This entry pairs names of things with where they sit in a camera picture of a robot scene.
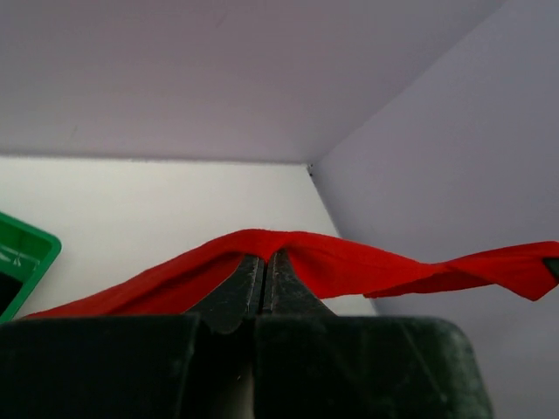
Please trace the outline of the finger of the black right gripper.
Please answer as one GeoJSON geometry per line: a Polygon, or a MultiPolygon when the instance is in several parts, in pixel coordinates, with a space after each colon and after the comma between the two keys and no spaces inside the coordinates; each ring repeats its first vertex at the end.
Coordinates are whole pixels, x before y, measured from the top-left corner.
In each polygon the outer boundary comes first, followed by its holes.
{"type": "Polygon", "coordinates": [[[542,263],[554,279],[559,279],[559,258],[544,258],[542,263]]]}

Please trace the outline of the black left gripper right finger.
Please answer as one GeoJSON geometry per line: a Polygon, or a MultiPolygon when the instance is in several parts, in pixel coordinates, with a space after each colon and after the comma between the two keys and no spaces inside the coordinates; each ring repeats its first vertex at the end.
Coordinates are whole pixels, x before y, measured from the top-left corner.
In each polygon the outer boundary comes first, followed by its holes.
{"type": "Polygon", "coordinates": [[[276,251],[267,263],[261,291],[261,313],[334,316],[297,276],[285,249],[276,251]]]}

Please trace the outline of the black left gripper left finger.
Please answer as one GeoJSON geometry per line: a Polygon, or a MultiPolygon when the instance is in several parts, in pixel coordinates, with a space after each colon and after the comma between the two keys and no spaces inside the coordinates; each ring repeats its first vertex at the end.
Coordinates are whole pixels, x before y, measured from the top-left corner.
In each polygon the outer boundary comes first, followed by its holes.
{"type": "Polygon", "coordinates": [[[245,256],[231,275],[186,313],[198,315],[215,333],[234,333],[245,319],[260,312],[264,285],[265,261],[245,256]]]}

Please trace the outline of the red t shirt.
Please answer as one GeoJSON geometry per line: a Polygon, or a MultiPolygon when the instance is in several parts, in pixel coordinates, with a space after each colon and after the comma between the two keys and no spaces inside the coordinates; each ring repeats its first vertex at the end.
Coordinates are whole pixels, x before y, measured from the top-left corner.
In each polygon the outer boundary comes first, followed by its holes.
{"type": "Polygon", "coordinates": [[[337,237],[304,231],[239,230],[154,266],[94,295],[31,314],[31,319],[178,314],[217,288],[245,256],[270,262],[286,251],[302,283],[319,299],[361,294],[388,298],[498,285],[536,301],[558,277],[547,266],[558,243],[546,241],[424,263],[337,237]]]}

